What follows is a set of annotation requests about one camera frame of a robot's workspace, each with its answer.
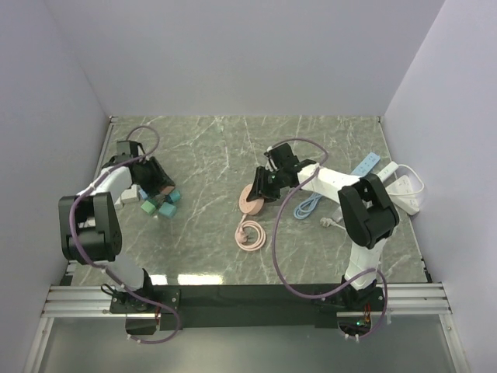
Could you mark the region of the pink round power strip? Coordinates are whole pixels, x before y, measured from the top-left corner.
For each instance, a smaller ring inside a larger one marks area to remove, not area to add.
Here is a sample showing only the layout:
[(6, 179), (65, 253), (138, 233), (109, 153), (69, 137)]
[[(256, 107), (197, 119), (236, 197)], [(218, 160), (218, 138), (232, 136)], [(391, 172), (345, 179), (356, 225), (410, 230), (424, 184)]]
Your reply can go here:
[(262, 210), (264, 199), (256, 198), (255, 200), (249, 201), (248, 198), (251, 189), (252, 184), (248, 184), (244, 187), (238, 199), (238, 206), (241, 213), (253, 216)]

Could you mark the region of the white square charger plug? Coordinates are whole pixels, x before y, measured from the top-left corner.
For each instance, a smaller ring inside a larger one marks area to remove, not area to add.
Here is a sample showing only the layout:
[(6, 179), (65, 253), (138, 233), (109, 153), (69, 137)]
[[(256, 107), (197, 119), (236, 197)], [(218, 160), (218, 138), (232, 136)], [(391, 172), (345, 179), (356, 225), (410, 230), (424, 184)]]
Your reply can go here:
[(120, 195), (120, 201), (122, 204), (129, 204), (138, 202), (140, 200), (140, 195), (138, 191), (138, 187), (136, 185), (132, 185), (130, 188), (126, 189)]

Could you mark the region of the green plug adapter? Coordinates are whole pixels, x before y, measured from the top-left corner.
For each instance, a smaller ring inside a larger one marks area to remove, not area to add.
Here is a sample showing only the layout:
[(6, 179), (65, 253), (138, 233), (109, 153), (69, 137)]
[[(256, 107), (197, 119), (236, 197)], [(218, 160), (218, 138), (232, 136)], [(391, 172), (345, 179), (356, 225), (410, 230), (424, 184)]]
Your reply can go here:
[(158, 210), (158, 205), (153, 200), (145, 200), (141, 205), (141, 209), (147, 215), (152, 216)]

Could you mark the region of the green charger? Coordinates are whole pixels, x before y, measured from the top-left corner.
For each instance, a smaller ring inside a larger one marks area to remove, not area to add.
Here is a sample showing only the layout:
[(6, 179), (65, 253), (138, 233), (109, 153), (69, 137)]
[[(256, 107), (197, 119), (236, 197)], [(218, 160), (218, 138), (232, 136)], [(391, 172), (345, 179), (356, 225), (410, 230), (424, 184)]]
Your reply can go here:
[(177, 212), (177, 207), (174, 204), (165, 202), (159, 209), (158, 214), (166, 218), (173, 218)]

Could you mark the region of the blue long power strip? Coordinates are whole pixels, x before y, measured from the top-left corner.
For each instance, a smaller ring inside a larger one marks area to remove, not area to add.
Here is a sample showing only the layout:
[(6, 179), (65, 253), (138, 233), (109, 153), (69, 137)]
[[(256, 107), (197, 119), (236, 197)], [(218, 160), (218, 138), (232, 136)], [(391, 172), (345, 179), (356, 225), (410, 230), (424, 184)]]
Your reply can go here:
[(350, 173), (352, 176), (364, 177), (379, 163), (381, 157), (370, 152)]

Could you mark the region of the pink brown charger plug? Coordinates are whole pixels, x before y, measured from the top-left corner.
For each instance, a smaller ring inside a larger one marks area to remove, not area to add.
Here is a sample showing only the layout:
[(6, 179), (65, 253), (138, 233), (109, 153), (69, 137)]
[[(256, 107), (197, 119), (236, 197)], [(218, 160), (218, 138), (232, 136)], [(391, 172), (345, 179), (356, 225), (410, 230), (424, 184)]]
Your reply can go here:
[(161, 194), (169, 195), (174, 189), (175, 189), (174, 186), (165, 186), (164, 188), (162, 188)]

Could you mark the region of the teal dual USB charger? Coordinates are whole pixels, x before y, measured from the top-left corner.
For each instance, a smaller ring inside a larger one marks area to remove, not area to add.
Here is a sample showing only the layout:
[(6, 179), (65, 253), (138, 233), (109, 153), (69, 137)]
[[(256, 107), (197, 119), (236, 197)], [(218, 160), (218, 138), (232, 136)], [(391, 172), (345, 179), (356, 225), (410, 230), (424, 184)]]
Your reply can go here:
[(181, 199), (181, 193), (179, 190), (174, 189), (166, 196), (166, 200), (169, 204), (175, 204)]

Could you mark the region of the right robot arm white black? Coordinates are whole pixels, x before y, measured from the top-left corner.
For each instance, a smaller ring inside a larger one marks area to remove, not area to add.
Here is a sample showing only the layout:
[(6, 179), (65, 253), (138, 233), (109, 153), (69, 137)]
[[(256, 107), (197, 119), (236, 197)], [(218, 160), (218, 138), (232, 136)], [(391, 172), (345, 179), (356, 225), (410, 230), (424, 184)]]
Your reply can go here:
[(383, 182), (375, 174), (353, 176), (324, 167), (327, 152), (319, 162), (300, 160), (287, 140), (276, 143), (264, 155), (268, 165), (255, 171), (248, 200), (274, 202), (281, 197), (283, 188), (289, 188), (290, 192), (277, 212), (277, 220), (299, 190), (318, 193), (339, 204), (347, 235), (352, 241), (349, 264), (342, 283), (320, 294), (319, 298), (341, 294), (345, 307), (360, 309), (381, 276), (378, 270), (381, 253), (399, 223), (398, 212)]

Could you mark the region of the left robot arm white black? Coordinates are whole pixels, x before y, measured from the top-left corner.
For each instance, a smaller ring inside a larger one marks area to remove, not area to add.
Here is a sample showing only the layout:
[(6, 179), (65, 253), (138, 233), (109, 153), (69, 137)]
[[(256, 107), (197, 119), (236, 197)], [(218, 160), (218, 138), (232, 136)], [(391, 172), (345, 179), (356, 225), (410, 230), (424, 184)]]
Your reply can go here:
[(123, 239), (115, 204), (131, 187), (141, 189), (153, 210), (176, 200), (176, 185), (158, 160), (137, 141), (118, 141), (116, 154), (84, 190), (58, 202), (61, 250), (67, 260), (101, 270), (116, 290), (101, 289), (136, 312), (158, 301), (148, 272), (122, 251)]

